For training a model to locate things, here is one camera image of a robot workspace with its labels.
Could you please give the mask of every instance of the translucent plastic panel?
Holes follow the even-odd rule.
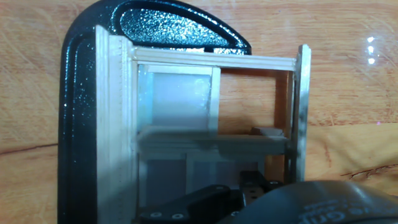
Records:
[[[155,126],[207,129],[211,76],[154,74]]]
[[[149,160],[147,206],[160,205],[185,195],[184,160]]]
[[[152,73],[147,68],[139,66],[138,130],[147,125],[208,129],[211,74]]]
[[[195,162],[193,176],[187,177],[185,159],[153,159],[147,161],[146,206],[161,205],[186,194],[187,179],[193,190],[212,184],[239,188],[239,173],[257,170],[257,162]]]

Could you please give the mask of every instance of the screw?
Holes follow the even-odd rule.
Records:
[[[181,218],[183,218],[184,217],[184,215],[182,215],[182,214],[174,214],[173,216],[172,216],[172,218],[173,219],[181,219]]]
[[[162,213],[160,213],[160,212],[154,212],[154,213],[152,213],[150,216],[151,216],[152,218],[157,218],[157,217],[161,217],[161,216],[162,216]]]

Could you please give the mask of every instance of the wooden frame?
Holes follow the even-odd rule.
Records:
[[[259,157],[285,154],[285,181],[303,181],[310,60],[311,49],[307,45],[299,48],[297,58],[147,49],[133,46],[126,37],[109,35],[104,28],[96,26],[98,223],[130,223],[136,217],[138,201],[145,204],[141,196],[145,191],[144,162],[159,156],[162,159],[185,157],[189,175],[193,172],[189,167],[201,159],[233,161],[246,157],[264,167],[264,160],[259,161]],[[187,67],[195,67],[199,75],[211,73],[210,114],[214,116],[210,116],[206,136],[198,130],[178,127],[143,129],[138,134],[139,92],[135,87],[141,65],[147,66],[145,69],[150,72],[189,74]],[[215,136],[221,68],[291,71],[287,138]],[[203,147],[211,156],[198,156],[203,153]],[[191,190],[192,182],[187,180],[186,192]]]

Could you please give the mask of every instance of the wood grain surface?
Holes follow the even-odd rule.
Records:
[[[60,50],[94,0],[0,0],[0,223],[55,223]],[[254,55],[313,50],[307,179],[398,195],[398,2],[189,0],[235,28]],[[280,126],[271,76],[228,71],[220,132]]]

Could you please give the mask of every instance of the black plastic piece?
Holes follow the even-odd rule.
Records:
[[[239,190],[211,185],[142,213],[140,224],[210,224],[243,207],[243,195]]]
[[[398,199],[353,182],[299,182],[242,209],[231,224],[398,222]]]
[[[135,45],[251,54],[230,26],[171,0],[102,0],[84,10],[62,47],[58,130],[58,223],[97,223],[95,25]]]

